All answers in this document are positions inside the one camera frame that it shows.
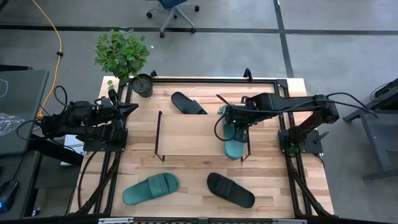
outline computer mouse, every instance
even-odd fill
[[[8,212],[14,204],[18,182],[9,180],[0,187],[0,213]]]

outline black pot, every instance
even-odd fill
[[[134,90],[138,95],[143,98],[148,98],[152,96],[154,92],[154,81],[153,79],[147,74],[139,74],[138,78],[134,77],[132,79],[132,90]]]

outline gray floor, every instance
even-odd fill
[[[275,29],[272,0],[203,0],[201,11],[186,9],[201,28]],[[397,30],[398,2],[393,0],[280,0],[286,29]],[[145,16],[154,2],[139,0],[40,0],[38,3],[58,25],[160,27],[165,15]],[[0,12],[1,23],[47,24],[28,0],[13,0]],[[181,19],[171,27],[187,27]],[[94,65],[93,46],[99,32],[60,32],[65,56],[58,84],[65,86],[71,100],[97,97],[103,72]],[[240,77],[246,67],[256,77],[286,77],[279,34],[199,32],[143,32],[151,56],[143,72],[159,75]],[[365,103],[377,86],[397,78],[397,35],[287,35],[294,76],[304,78],[309,94],[347,91]],[[58,40],[51,31],[0,30],[0,63],[55,68]],[[345,97],[336,100],[353,103]],[[54,99],[50,113],[62,109]],[[351,108],[338,107],[340,115]],[[342,121],[323,125],[330,134],[323,140],[326,176],[335,213],[345,218],[398,223],[398,179],[364,183],[362,174],[376,171],[376,164],[361,123]],[[70,170],[59,170],[70,176]],[[46,197],[59,185],[41,180],[50,188],[39,202],[43,215],[61,215],[68,197]]]

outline black slide sandal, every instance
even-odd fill
[[[189,99],[181,92],[173,93],[172,102],[183,114],[207,114],[196,100]]]
[[[214,195],[244,208],[253,207],[256,201],[252,192],[244,189],[233,180],[214,172],[207,177],[207,187]]]

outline slide sandal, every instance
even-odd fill
[[[181,92],[173,93],[172,102],[183,114],[207,114],[196,100],[189,99]]]
[[[136,205],[146,200],[158,198],[176,192],[180,184],[173,174],[161,173],[148,177],[123,192],[123,202]]]
[[[233,124],[224,124],[224,138],[230,138],[235,133]],[[243,155],[243,142],[232,139],[224,143],[224,151],[226,157],[230,159],[239,159]]]
[[[216,196],[244,208],[253,207],[256,201],[252,192],[244,189],[233,180],[214,172],[207,177],[207,186],[210,192]]]

